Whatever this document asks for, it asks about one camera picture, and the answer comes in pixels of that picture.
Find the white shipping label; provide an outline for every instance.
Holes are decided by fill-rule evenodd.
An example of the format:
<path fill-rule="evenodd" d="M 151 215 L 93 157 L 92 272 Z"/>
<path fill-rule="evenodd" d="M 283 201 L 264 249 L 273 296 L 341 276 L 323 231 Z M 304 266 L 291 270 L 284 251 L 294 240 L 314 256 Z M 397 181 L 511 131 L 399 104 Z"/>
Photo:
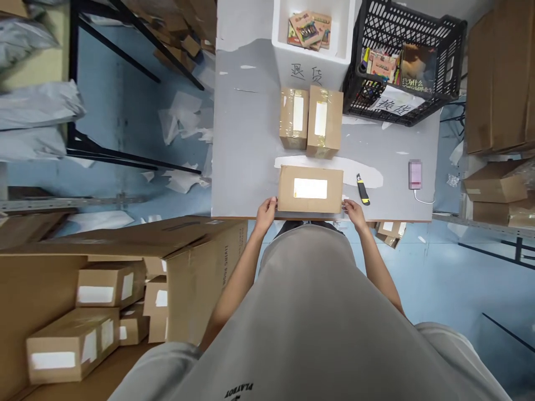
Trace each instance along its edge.
<path fill-rule="evenodd" d="M 85 336 L 84 349 L 82 351 L 82 363 L 87 360 L 91 363 L 96 359 L 96 330 Z"/>
<path fill-rule="evenodd" d="M 317 102 L 316 121 L 314 124 L 314 135 L 325 137 L 326 129 L 327 129 L 327 103 Z"/>
<path fill-rule="evenodd" d="M 111 319 L 106 320 L 100 325 L 100 342 L 102 352 L 113 344 L 113 321 Z"/>
<path fill-rule="evenodd" d="M 67 369 L 76 366 L 76 354 L 73 352 L 35 353 L 31 359 L 35 370 Z"/>
<path fill-rule="evenodd" d="M 327 180 L 295 178 L 294 198 L 327 199 Z"/>
<path fill-rule="evenodd" d="M 113 287 L 78 287 L 78 302 L 81 304 L 109 304 L 113 302 Z"/>
<path fill-rule="evenodd" d="M 167 291 L 158 290 L 156 293 L 156 306 L 167 306 Z"/>
<path fill-rule="evenodd" d="M 121 295 L 121 301 L 132 296 L 134 289 L 134 273 L 130 273 L 123 277 L 123 294 Z"/>
<path fill-rule="evenodd" d="M 398 231 L 398 234 L 400 236 L 403 236 L 403 234 L 405 233 L 405 228 L 407 227 L 407 223 L 401 223 L 400 224 L 400 230 Z"/>
<path fill-rule="evenodd" d="M 119 327 L 119 340 L 126 340 L 127 339 L 127 329 L 125 326 Z"/>
<path fill-rule="evenodd" d="M 294 131 L 303 131 L 304 101 L 300 96 L 294 97 Z"/>

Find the white foam box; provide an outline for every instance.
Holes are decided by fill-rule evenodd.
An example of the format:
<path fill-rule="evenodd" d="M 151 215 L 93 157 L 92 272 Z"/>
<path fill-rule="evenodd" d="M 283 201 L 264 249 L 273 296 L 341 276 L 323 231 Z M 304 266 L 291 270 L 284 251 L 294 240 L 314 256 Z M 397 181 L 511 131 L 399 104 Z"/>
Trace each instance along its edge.
<path fill-rule="evenodd" d="M 361 0 L 274 1 L 271 43 L 282 87 L 308 90 L 317 85 L 341 90 L 351 61 L 355 10 L 360 6 Z M 329 49 L 317 52 L 288 44 L 288 18 L 307 10 L 331 16 Z"/>

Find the black plastic crate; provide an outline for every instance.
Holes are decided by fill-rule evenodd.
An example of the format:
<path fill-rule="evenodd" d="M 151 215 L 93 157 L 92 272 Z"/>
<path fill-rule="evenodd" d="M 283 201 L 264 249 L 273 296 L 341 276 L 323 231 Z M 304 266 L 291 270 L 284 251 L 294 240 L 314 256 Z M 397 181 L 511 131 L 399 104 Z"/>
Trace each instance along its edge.
<path fill-rule="evenodd" d="M 434 18 L 391 0 L 362 0 L 353 30 L 351 64 L 344 79 L 344 114 L 413 126 L 447 103 L 459 98 L 466 21 L 443 16 Z M 433 92 L 420 92 L 385 83 L 376 75 L 359 71 L 362 48 L 382 48 L 400 54 L 403 44 L 436 48 Z M 368 110 L 390 85 L 425 99 L 417 109 L 399 116 L 383 110 Z"/>

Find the yellow box cutter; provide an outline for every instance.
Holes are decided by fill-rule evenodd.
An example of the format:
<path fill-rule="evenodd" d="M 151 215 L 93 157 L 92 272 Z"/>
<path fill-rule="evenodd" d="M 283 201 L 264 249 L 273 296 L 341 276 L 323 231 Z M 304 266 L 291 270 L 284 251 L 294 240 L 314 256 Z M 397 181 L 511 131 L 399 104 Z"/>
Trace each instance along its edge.
<path fill-rule="evenodd" d="M 361 195 L 362 203 L 366 206 L 369 206 L 368 193 L 366 192 L 366 187 L 364 186 L 364 181 L 362 180 L 360 174 L 357 174 L 357 186 L 358 186 L 358 192 Z"/>

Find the book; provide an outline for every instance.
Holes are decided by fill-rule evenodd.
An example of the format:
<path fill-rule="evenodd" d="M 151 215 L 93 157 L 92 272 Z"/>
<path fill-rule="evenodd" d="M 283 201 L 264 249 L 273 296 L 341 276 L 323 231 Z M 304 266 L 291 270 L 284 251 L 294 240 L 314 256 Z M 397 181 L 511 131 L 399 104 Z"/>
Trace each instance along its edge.
<path fill-rule="evenodd" d="M 435 69 L 436 48 L 403 44 L 401 86 L 418 92 L 433 93 Z"/>
<path fill-rule="evenodd" d="M 393 83 L 394 82 L 394 76 L 396 74 L 396 70 L 397 70 L 397 65 L 398 65 L 398 61 L 399 61 L 399 57 L 397 55 L 393 55 L 392 57 L 390 57 L 391 60 L 393 60 L 393 63 L 394 63 L 394 67 L 392 68 L 392 70 L 390 71 L 390 77 L 388 78 L 388 81 L 390 83 Z"/>
<path fill-rule="evenodd" d="M 301 41 L 297 37 L 294 27 L 291 25 L 290 21 L 288 21 L 288 44 L 302 47 Z"/>
<path fill-rule="evenodd" d="M 366 66 L 366 73 L 371 74 L 372 73 L 372 64 L 373 64 L 373 55 L 375 52 L 373 50 L 370 50 L 368 53 L 368 64 Z"/>
<path fill-rule="evenodd" d="M 332 21 L 331 17 L 313 12 L 312 18 L 314 19 L 314 24 L 317 27 L 321 27 L 324 31 L 321 47 L 328 49 L 330 46 L 330 25 Z"/>
<path fill-rule="evenodd" d="M 396 58 L 375 51 L 370 52 L 370 55 L 372 53 L 373 62 L 371 66 L 371 74 L 383 77 L 385 81 L 393 79 L 393 73 L 396 69 Z"/>
<path fill-rule="evenodd" d="M 291 16 L 290 23 L 303 47 L 310 47 L 312 43 L 323 39 L 323 30 L 320 34 L 309 11 Z"/>
<path fill-rule="evenodd" d="M 323 47 L 322 45 L 322 40 L 323 40 L 323 37 L 325 35 L 325 28 L 322 24 L 320 23 L 317 23 L 316 21 L 314 21 L 314 25 L 316 26 L 316 29 L 318 30 L 318 33 L 319 33 L 319 40 L 316 42 L 316 43 L 312 43 L 309 47 L 309 49 L 312 49 L 312 50 L 315 50 L 315 51 L 319 51 L 319 49 L 321 47 Z"/>
<path fill-rule="evenodd" d="M 394 79 L 393 79 L 393 83 L 395 85 L 399 85 L 401 81 L 401 60 L 402 59 L 403 59 L 403 50 L 401 51 L 399 56 L 397 56 L 396 71 L 394 72 Z"/>

